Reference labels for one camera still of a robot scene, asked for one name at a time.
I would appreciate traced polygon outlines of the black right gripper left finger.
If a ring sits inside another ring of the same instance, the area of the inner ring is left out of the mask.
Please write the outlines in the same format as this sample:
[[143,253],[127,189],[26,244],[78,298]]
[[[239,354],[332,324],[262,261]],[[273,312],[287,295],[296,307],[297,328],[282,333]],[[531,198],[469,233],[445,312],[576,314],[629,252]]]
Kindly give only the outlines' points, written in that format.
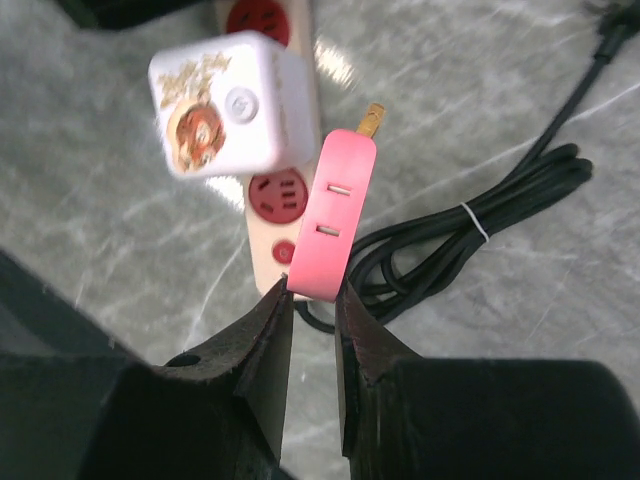
[[13,258],[1,259],[5,479],[282,479],[293,298],[163,365],[142,360]]

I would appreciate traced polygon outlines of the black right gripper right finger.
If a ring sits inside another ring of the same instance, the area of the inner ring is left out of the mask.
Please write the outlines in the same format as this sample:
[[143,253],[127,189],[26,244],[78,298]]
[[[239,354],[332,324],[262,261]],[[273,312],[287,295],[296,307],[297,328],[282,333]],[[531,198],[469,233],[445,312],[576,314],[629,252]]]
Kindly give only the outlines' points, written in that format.
[[639,418],[585,360],[424,357],[344,284],[335,304],[342,453],[354,479],[635,479]]

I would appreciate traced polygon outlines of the pink plug adapter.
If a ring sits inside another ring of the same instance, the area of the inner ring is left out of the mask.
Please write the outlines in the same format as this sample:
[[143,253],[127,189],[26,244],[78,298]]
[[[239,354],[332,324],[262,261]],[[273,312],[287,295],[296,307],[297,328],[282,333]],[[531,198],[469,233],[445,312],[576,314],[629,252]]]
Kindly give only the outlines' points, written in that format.
[[289,268],[289,291],[335,301],[376,162],[374,135],[385,113],[373,103],[356,130],[326,136]]

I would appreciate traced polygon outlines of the beige power strip red sockets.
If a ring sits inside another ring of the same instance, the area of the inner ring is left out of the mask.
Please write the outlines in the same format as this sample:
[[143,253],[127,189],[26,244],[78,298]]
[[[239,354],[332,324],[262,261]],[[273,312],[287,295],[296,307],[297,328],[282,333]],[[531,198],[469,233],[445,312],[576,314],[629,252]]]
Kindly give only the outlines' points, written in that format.
[[[320,109],[313,55],[312,5],[309,1],[221,1],[215,7],[223,33],[256,30],[286,45],[307,70],[310,119],[321,138]],[[266,294],[289,272],[317,159],[297,168],[242,179],[245,218],[255,285]]]

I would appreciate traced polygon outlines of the white cube socket adapter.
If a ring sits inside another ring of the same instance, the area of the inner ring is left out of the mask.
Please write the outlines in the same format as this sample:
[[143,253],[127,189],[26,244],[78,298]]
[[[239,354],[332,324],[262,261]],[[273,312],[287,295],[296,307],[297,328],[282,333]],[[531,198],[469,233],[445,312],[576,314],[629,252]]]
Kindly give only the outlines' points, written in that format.
[[156,53],[148,67],[171,174],[262,174],[316,156],[317,102],[305,60],[255,31]]

